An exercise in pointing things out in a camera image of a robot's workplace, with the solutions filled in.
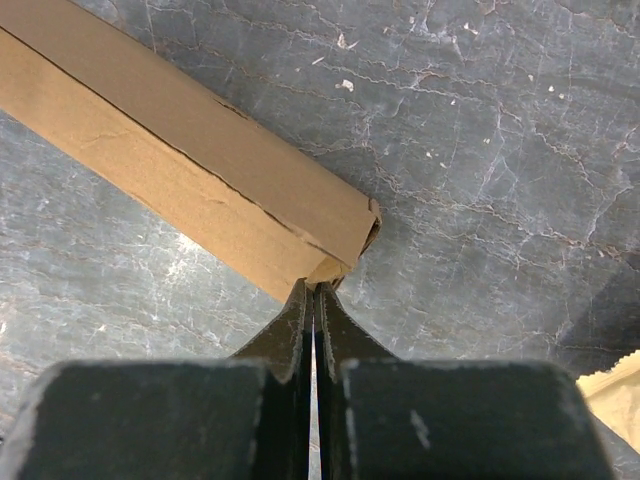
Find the brown cardboard paper box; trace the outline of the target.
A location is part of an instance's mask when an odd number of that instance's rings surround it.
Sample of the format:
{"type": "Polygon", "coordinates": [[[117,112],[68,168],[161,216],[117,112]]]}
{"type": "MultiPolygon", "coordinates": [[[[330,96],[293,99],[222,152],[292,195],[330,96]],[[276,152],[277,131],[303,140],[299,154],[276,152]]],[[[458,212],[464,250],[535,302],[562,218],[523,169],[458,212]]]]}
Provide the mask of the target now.
{"type": "Polygon", "coordinates": [[[277,300],[338,285],[375,200],[70,1],[1,5],[1,107],[277,300]]]}

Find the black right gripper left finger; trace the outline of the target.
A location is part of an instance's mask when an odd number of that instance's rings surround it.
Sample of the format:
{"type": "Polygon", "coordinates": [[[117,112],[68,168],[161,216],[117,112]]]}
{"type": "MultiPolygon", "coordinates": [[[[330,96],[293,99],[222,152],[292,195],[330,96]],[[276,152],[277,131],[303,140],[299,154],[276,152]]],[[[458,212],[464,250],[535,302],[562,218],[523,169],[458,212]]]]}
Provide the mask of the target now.
{"type": "Polygon", "coordinates": [[[297,280],[282,310],[236,351],[266,367],[255,437],[254,479],[306,479],[309,474],[313,294],[297,280]]]}

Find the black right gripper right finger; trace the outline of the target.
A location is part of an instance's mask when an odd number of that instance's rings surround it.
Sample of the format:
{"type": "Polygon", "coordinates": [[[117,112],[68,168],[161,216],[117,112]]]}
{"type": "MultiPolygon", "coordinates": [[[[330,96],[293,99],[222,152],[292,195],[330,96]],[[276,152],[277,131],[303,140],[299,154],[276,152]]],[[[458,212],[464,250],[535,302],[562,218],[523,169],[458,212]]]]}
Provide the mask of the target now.
{"type": "Polygon", "coordinates": [[[397,357],[347,314],[331,284],[316,286],[313,303],[321,475],[353,479],[357,463],[351,440],[353,412],[342,364],[397,357]]]}

